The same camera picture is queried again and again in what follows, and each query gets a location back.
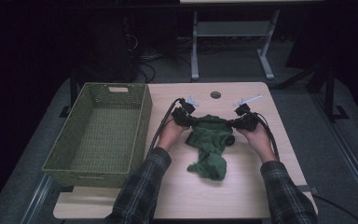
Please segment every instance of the green cloth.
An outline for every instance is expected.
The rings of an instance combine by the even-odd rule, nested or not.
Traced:
[[[186,142],[199,149],[199,159],[190,164],[187,170],[197,172],[203,178],[223,180],[227,163],[221,155],[227,140],[232,138],[232,129],[226,125],[225,119],[212,115],[199,118],[199,123],[192,128],[193,133]]]

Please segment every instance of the person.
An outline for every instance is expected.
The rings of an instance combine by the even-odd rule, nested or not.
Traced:
[[[141,168],[130,175],[117,196],[112,213],[105,223],[151,223],[157,205],[162,177],[171,164],[169,151],[182,132],[189,129],[177,125],[169,116],[156,147],[145,158]],[[284,165],[275,157],[269,137],[261,124],[253,132],[237,129],[262,161],[272,223],[316,223],[317,216],[309,198],[293,183]]]

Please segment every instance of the wicker basket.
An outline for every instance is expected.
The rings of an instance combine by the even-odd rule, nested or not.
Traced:
[[[63,186],[121,188],[144,160],[145,84],[86,83],[42,170]]]

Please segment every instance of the plaid shirt sleeve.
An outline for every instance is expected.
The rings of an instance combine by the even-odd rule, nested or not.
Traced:
[[[272,223],[317,223],[312,202],[293,183],[283,163],[265,162],[260,171],[267,189]]]
[[[170,165],[168,152],[154,148],[138,172],[126,180],[105,223],[149,223],[155,212],[162,177]]]

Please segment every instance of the hand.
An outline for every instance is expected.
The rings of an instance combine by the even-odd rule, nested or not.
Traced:
[[[257,123],[253,132],[244,129],[237,129],[237,132],[243,134],[248,139],[249,146],[254,150],[261,162],[277,161],[277,158],[272,151],[269,136],[263,125]]]
[[[159,134],[157,147],[162,147],[169,150],[171,146],[179,139],[182,132],[188,130],[190,127],[180,126],[173,120],[172,115],[169,115],[165,126]]]

